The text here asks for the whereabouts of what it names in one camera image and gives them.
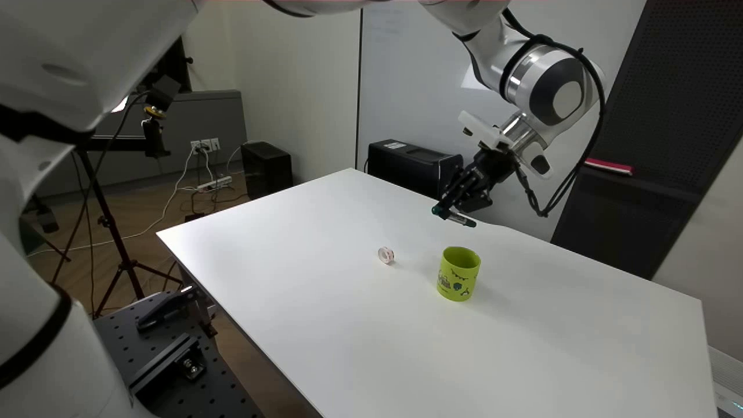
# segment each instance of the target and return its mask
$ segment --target green mug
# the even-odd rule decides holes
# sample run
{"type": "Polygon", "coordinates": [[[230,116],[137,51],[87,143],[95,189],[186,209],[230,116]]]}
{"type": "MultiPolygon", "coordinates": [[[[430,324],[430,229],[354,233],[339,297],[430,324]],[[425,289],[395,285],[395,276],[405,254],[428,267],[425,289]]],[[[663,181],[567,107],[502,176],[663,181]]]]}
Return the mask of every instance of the green mug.
{"type": "Polygon", "coordinates": [[[453,303],[468,303],[482,272],[482,255],[464,246],[448,246],[439,267],[439,294],[453,303]]]}

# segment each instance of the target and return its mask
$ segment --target white wall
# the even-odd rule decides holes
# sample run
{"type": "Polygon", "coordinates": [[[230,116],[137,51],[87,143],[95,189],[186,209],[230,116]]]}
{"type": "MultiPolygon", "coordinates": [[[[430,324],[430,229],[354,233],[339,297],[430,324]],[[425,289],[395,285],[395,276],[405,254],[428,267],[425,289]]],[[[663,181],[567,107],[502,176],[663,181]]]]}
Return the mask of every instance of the white wall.
{"type": "MultiPolygon", "coordinates": [[[[586,47],[603,69],[606,87],[613,87],[643,4],[646,0],[521,0],[514,13],[531,30],[586,47]]],[[[470,69],[464,47],[415,3],[370,7],[362,35],[361,160],[368,158],[368,145],[388,138],[472,157],[476,148],[462,143],[457,115],[468,109],[505,124],[516,112],[498,93],[462,89],[470,69]]],[[[594,116],[587,116],[551,148],[552,176],[531,181],[541,200],[574,167],[593,129],[594,116]]],[[[496,206],[478,218],[551,240],[559,212],[536,218],[512,179],[496,190],[496,206]]]]}
{"type": "Polygon", "coordinates": [[[292,18],[261,0],[211,0],[186,35],[198,89],[239,89],[248,143],[314,179],[355,164],[361,14],[292,18]]]}
{"type": "Polygon", "coordinates": [[[715,179],[657,281],[703,303],[711,347],[743,361],[743,143],[715,179]]]}

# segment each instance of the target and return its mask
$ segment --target black stand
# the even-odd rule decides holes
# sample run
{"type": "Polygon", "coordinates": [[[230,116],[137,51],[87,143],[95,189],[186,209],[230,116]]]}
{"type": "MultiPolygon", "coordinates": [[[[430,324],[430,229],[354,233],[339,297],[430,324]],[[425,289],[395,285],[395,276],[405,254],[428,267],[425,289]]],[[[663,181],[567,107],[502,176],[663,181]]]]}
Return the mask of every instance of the black stand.
{"type": "Polygon", "coordinates": [[[118,252],[118,259],[121,259],[121,266],[118,266],[118,269],[117,269],[117,274],[114,274],[114,278],[111,278],[111,284],[110,284],[105,297],[100,301],[100,304],[97,304],[97,310],[95,310],[94,317],[95,317],[95,319],[100,317],[100,312],[103,312],[105,304],[110,303],[110,297],[111,297],[111,294],[114,294],[121,274],[129,274],[129,278],[130,278],[130,284],[132,284],[132,289],[134,289],[137,301],[145,297],[145,291],[141,291],[141,284],[140,284],[140,278],[137,278],[134,267],[140,267],[140,269],[145,269],[145,272],[150,272],[150,274],[163,276],[163,278],[167,278],[167,281],[184,284],[184,281],[176,278],[176,276],[169,276],[169,274],[165,274],[165,272],[159,272],[159,269],[153,269],[153,267],[150,267],[150,266],[141,266],[141,263],[137,263],[137,260],[130,259],[130,254],[129,254],[125,246],[123,246],[123,240],[121,240],[117,218],[114,218],[114,213],[111,213],[111,209],[110,209],[110,202],[107,202],[107,198],[105,198],[105,193],[103,193],[103,189],[100,189],[100,183],[97,183],[97,176],[95,176],[95,169],[94,169],[94,164],[92,164],[88,154],[87,154],[83,148],[78,148],[78,157],[79,157],[79,160],[83,164],[87,176],[88,176],[88,181],[92,181],[92,190],[95,193],[95,200],[97,200],[97,206],[100,206],[100,212],[103,212],[105,226],[110,229],[111,240],[114,240],[117,252],[118,252]]]}

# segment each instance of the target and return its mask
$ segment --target black box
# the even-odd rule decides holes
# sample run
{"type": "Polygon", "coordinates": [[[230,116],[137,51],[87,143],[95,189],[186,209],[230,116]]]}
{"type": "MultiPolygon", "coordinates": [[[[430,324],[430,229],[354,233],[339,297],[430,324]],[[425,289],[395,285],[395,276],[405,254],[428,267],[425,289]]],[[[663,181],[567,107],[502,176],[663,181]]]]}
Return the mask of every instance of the black box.
{"type": "Polygon", "coordinates": [[[370,174],[439,200],[464,158],[400,140],[370,145],[370,174]]]}
{"type": "Polygon", "coordinates": [[[269,196],[295,183],[292,158],[268,143],[244,145],[241,165],[248,198],[269,196]]]}

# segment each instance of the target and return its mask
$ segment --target table surface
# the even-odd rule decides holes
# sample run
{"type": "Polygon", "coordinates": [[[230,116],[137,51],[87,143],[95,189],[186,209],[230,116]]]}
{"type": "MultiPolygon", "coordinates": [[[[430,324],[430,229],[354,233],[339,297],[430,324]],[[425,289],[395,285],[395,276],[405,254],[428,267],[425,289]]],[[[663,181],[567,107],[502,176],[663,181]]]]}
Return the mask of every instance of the table surface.
{"type": "Polygon", "coordinates": [[[430,209],[347,169],[161,240],[327,418],[715,415],[696,301],[430,209]],[[468,304],[435,289],[456,245],[483,259],[468,304]]]}

